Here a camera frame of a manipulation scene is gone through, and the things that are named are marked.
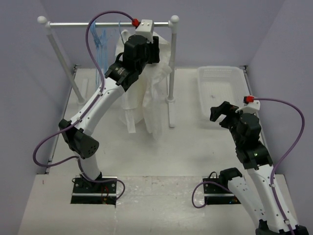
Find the white skirt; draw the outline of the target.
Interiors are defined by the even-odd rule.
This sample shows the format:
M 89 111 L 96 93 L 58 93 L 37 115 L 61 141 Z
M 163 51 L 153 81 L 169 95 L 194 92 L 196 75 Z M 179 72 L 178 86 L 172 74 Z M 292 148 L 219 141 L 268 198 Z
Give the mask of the white skirt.
M 158 35 L 160 62 L 148 64 L 139 79 L 120 98 L 119 119 L 127 126 L 129 133 L 135 133 L 135 125 L 144 121 L 146 130 L 154 139 L 162 134 L 160 83 L 164 81 L 172 69 L 169 66 L 171 44 Z

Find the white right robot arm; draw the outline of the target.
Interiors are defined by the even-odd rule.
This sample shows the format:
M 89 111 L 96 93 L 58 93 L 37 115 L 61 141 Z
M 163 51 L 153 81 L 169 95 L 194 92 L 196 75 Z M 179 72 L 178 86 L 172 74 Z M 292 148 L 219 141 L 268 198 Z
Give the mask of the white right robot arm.
M 237 158 L 252 179 L 258 195 L 253 194 L 236 168 L 221 171 L 219 189 L 237 197 L 252 219 L 257 235 L 307 235 L 307 228 L 291 214 L 273 173 L 271 156 L 259 140 L 262 130 L 256 116 L 259 109 L 260 104 L 256 101 L 246 103 L 242 108 L 225 101 L 210 109 L 210 121 L 225 116 L 220 126 L 230 131 Z

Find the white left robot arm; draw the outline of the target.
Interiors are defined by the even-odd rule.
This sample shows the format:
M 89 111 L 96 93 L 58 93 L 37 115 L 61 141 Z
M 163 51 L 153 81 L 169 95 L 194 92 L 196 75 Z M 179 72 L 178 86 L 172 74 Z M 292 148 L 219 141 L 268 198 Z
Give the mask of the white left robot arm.
M 59 122 L 63 139 L 78 158 L 84 186 L 90 192 L 97 192 L 102 186 L 102 173 L 95 156 L 99 142 L 92 134 L 106 111 L 139 79 L 146 65 L 160 62 L 159 53 L 157 36 L 151 41 L 141 35 L 130 36 L 90 100 L 70 120 Z

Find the blue hanger holding garment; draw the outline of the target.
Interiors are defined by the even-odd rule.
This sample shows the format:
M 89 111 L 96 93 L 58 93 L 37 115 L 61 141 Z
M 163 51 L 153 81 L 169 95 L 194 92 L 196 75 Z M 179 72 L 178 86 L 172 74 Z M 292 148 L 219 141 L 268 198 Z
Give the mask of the blue hanger holding garment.
M 118 22 L 118 29 L 119 29 L 119 35 L 120 35 L 120 38 L 121 38 L 121 42 L 122 42 L 123 44 L 125 44 L 125 43 L 124 43 L 124 39 L 123 39 L 123 35 L 122 35 L 121 20 L 119 20 L 119 22 Z

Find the white plastic basket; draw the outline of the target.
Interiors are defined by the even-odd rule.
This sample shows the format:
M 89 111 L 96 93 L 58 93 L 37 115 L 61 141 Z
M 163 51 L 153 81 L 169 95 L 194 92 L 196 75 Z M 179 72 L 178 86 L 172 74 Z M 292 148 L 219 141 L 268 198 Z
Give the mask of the white plastic basket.
M 243 106 L 244 96 L 250 95 L 244 71 L 232 66 L 203 66 L 197 69 L 201 121 L 210 125 L 210 108 L 228 101 Z

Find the blue empty hangers bunch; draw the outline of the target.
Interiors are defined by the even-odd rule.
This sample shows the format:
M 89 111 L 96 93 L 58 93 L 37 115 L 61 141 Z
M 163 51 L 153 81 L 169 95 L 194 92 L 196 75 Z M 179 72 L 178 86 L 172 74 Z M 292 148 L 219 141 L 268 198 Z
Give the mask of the blue empty hangers bunch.
M 90 27 L 90 32 L 95 45 L 95 59 L 101 69 L 103 76 L 109 68 L 109 64 L 113 61 L 114 56 L 114 40 L 116 36 L 116 30 L 113 28 L 96 26 L 97 21 L 94 21 Z

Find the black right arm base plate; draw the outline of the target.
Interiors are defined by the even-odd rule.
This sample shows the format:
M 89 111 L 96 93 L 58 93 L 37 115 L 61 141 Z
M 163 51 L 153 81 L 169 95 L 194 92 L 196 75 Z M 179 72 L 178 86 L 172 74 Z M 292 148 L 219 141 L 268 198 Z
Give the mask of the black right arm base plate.
M 204 201 L 207 205 L 236 205 L 240 201 L 227 190 L 213 184 L 204 184 Z

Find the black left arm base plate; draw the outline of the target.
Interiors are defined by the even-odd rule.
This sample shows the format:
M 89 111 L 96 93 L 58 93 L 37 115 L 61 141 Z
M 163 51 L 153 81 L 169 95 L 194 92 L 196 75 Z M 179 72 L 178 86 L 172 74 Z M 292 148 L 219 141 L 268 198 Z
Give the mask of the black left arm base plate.
M 116 205 L 116 181 L 93 183 L 77 176 L 72 182 L 71 204 Z

